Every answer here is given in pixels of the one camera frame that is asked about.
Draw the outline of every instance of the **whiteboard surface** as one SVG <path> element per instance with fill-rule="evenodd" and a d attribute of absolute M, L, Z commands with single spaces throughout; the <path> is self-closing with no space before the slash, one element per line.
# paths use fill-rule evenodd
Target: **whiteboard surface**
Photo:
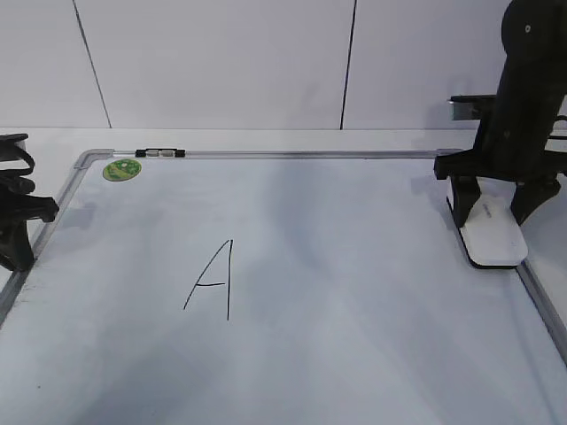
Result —
<path fill-rule="evenodd" d="M 538 313 L 465 262 L 431 160 L 104 165 L 0 331 L 3 425 L 567 421 Z M 226 285 L 184 311 L 228 239 L 230 320 Z"/>

